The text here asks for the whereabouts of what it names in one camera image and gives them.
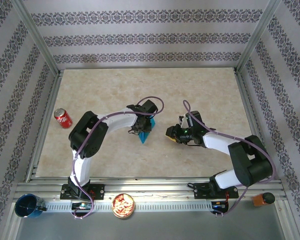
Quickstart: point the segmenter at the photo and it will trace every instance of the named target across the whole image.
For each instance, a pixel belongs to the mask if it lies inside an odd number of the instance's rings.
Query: coca-cola can
[[[56,121],[63,127],[67,129],[72,125],[72,119],[70,118],[69,114],[63,108],[58,108],[54,111],[54,118]]]

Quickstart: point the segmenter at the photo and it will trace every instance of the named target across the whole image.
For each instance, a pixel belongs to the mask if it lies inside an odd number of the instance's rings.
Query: wall
[[[268,0],[27,0],[60,69],[235,67]]]
[[[12,4],[0,0],[0,236],[24,181],[54,77]]]
[[[242,77],[300,231],[300,1],[280,3]]]

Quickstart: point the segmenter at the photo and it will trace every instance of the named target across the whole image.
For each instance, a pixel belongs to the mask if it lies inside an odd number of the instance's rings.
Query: mug handle
[[[44,207],[44,206],[38,206],[37,209],[40,210],[40,211],[47,211],[47,208]]]

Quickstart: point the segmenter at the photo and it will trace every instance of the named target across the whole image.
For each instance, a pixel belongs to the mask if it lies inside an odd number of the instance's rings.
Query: blue mug
[[[47,211],[45,201],[33,194],[25,194],[16,201],[14,212],[22,218],[35,218]]]

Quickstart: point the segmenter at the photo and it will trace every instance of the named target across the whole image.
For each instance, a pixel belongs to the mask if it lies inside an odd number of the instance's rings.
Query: marble tabletop
[[[184,99],[208,127],[240,137],[251,134],[232,68],[76,69],[64,71],[54,106],[66,109],[73,125],[63,129],[51,116],[36,177],[70,175],[68,136],[85,112],[116,112],[146,96],[158,96],[165,104],[146,142],[128,134],[128,127],[107,134],[93,156],[91,177],[209,177],[232,168],[224,153],[177,144],[165,136],[186,113]]]

